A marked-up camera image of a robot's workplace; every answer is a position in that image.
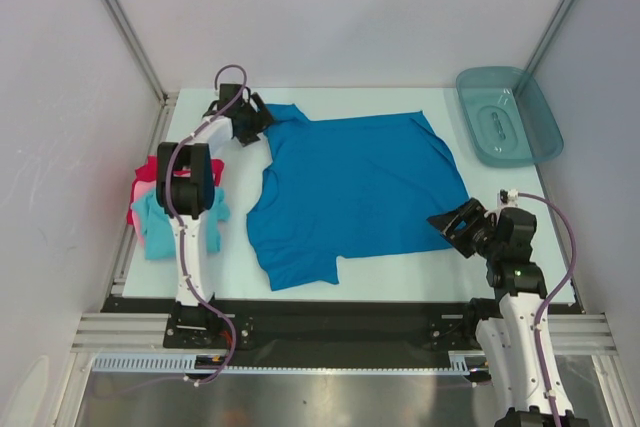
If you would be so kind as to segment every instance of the blue shirt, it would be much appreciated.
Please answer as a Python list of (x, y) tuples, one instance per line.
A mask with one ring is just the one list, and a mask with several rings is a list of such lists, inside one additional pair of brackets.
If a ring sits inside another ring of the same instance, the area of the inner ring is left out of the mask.
[(337, 256), (449, 247), (427, 217), (469, 197), (421, 112), (312, 122), (295, 105), (269, 109), (273, 163), (247, 229), (272, 290), (337, 284)]

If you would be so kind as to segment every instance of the white table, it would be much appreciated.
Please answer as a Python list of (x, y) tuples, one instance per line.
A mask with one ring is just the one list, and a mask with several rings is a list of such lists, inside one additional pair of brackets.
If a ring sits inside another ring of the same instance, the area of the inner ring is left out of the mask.
[[(543, 195), (534, 167), (496, 169), (476, 158), (455, 89), (257, 89), (267, 103), (295, 103), (311, 120), (395, 114), (421, 110), (453, 153), (469, 195), (487, 208), (496, 205), (500, 189)], [(173, 113), (167, 140), (179, 141), (199, 123), (213, 99), (207, 89), (183, 89)], [(216, 157), (225, 161), (222, 185), (231, 219), (220, 224), (222, 252), (209, 256), (210, 274), (219, 299), (465, 302), (493, 297), (485, 279), (482, 258), (464, 259), (454, 249), (361, 259), (338, 258), (339, 285), (314, 282), (272, 292), (247, 238), (246, 214), (262, 192), (262, 171), (271, 163), (266, 141), (241, 148), (225, 146)], [(533, 257), (544, 271), (547, 289), (566, 272), (560, 245), (546, 206), (522, 199), (520, 206), (534, 213), (538, 231)], [(147, 261), (136, 246), (123, 291), (125, 297), (175, 297), (175, 260)], [(573, 303), (570, 286), (556, 302)]]

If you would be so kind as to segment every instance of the teal cloth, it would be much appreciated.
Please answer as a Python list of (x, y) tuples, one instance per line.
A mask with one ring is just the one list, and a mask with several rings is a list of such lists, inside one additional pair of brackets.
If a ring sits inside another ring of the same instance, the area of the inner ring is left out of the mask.
[[(152, 189), (136, 200), (133, 210), (140, 216), (141, 234), (144, 237), (144, 256), (147, 260), (159, 260), (176, 256), (176, 245), (169, 216), (158, 204), (156, 189)], [(207, 221), (207, 251), (220, 252), (220, 232), (218, 221), (227, 221), (231, 216), (229, 206), (224, 202), (224, 190), (216, 187), (213, 206)]]

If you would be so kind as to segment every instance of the cable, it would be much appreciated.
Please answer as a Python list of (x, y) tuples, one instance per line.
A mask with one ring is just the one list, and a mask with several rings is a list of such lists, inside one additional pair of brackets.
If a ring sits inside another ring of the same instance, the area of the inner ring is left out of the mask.
[[(569, 261), (569, 268), (567, 268), (567, 273), (564, 275), (562, 280), (558, 283), (558, 285), (551, 291), (547, 298), (542, 301), (536, 315), (533, 319), (534, 322), (534, 330), (533, 337), (536, 344), (536, 352), (538, 353), (538, 361), (540, 362), (540, 370), (542, 371), (542, 378), (544, 380), (544, 387), (547, 389), (547, 392), (550, 393), (553, 390), (553, 386), (551, 385), (551, 376), (549, 375), (549, 368), (547, 366), (547, 360), (544, 357), (544, 348), (542, 347), (542, 336), (541, 331), (538, 329), (540, 325), (540, 320), (544, 315), (544, 311), (549, 307), (549, 304), (553, 300), (553, 298), (560, 292), (560, 290), (571, 280), (573, 277), (573, 272), (576, 268), (576, 258), (577, 258), (577, 246), (576, 246), (576, 238), (573, 233), (573, 229), (571, 228), (571, 223), (566, 215), (560, 210), (560, 208), (555, 205), (553, 202), (545, 199), (544, 197), (539, 197), (533, 194), (518, 194), (520, 197), (526, 197), (529, 199), (534, 199), (539, 202), (546, 204), (550, 207), (558, 217), (562, 219), (565, 228), (567, 229), (567, 233), (569, 234), (569, 242), (571, 244), (571, 260)], [(553, 415), (553, 422), (555, 427), (562, 427), (562, 423), (560, 421), (560, 414), (558, 413), (558, 404), (556, 403), (556, 398), (554, 395), (549, 395), (549, 407), (551, 408), (551, 413)]]
[(212, 305), (210, 305), (207, 300), (203, 299), (200, 296), (200, 294), (198, 294), (198, 291), (196, 290), (196, 288), (194, 287), (193, 283), (191, 282), (191, 276), (189, 275), (189, 271), (187, 269), (187, 263), (186, 263), (185, 240), (184, 240), (184, 237), (185, 237), (185, 223), (182, 220), (182, 217), (180, 216), (180, 214), (178, 214), (178, 212), (176, 211), (176, 209), (175, 209), (175, 207), (173, 205), (173, 202), (171, 200), (171, 179), (173, 177), (173, 167), (174, 167), (174, 165), (176, 163), (176, 159), (178, 158), (178, 154), (180, 153), (182, 148), (185, 145), (187, 145), (189, 142), (194, 140), (198, 136), (198, 134), (200, 134), (214, 120), (216, 120), (226, 110), (228, 110), (236, 102), (236, 100), (238, 100), (240, 98), (240, 96), (242, 96), (242, 93), (244, 92), (245, 88), (247, 87), (247, 72), (244, 70), (244, 68), (242, 68), (240, 65), (237, 65), (237, 64), (228, 64), (228, 65), (225, 65), (224, 67), (222, 67), (218, 71), (216, 76), (215, 76), (213, 84), (214, 84), (214, 88), (216, 90), (218, 90), (218, 79), (220, 78), (220, 75), (224, 71), (226, 71), (228, 69), (238, 69), (238, 70), (240, 70), (240, 72), (242, 73), (242, 77), (243, 77), (243, 79), (242, 79), (242, 87), (238, 90), (238, 93), (235, 96), (233, 96), (233, 98), (227, 103), (227, 105), (225, 105), (222, 108), (218, 109), (211, 117), (207, 117), (207, 119), (204, 122), (202, 122), (198, 126), (198, 128), (196, 130), (194, 130), (186, 138), (184, 138), (182, 141), (180, 141), (178, 146), (175, 148), (175, 150), (171, 154), (171, 158), (169, 159), (169, 165), (167, 167), (167, 175), (166, 175), (166, 178), (165, 178), (165, 185), (166, 185), (166, 187), (165, 187), (165, 201), (167, 203), (167, 208), (169, 209), (169, 212), (171, 212), (173, 217), (178, 222), (178, 225), (180, 226), (180, 235), (179, 235), (179, 242), (178, 242), (179, 243), (178, 262), (180, 264), (180, 270), (182, 271), (182, 275), (185, 278), (185, 282), (187, 284), (187, 288), (193, 294), (193, 296), (196, 298), (196, 300), (200, 304), (202, 304), (202, 306), (204, 306), (206, 309), (208, 309), (209, 311), (213, 312), (219, 318), (224, 320), (224, 322), (229, 326), (229, 330), (231, 331), (231, 346), (229, 347), (229, 353), (225, 357), (224, 361), (222, 362), (222, 364), (220, 364), (218, 366), (218, 368), (211, 375), (209, 375), (208, 377), (206, 377), (206, 378), (204, 378), (202, 380), (197, 380), (194, 383), (195, 387), (197, 387), (200, 384), (208, 384), (209, 382), (212, 382), (213, 380), (216, 379), (216, 377), (218, 377), (220, 372), (222, 372), (224, 370), (224, 368), (227, 365), (229, 365), (229, 362), (231, 361), (231, 358), (233, 357), (233, 354), (234, 354), (234, 352), (236, 350), (236, 329), (235, 329), (235, 327), (233, 325), (233, 322), (231, 322), (231, 319), (229, 319), (229, 317), (227, 317), (223, 312), (221, 312), (220, 310), (218, 310), (215, 307), (213, 307)]

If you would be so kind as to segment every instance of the plastic bin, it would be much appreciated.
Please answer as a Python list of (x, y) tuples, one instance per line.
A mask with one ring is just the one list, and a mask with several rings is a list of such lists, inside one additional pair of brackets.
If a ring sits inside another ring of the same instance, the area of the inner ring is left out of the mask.
[(456, 88), (478, 158), (492, 167), (522, 167), (557, 157), (562, 134), (538, 83), (515, 67), (477, 67)]

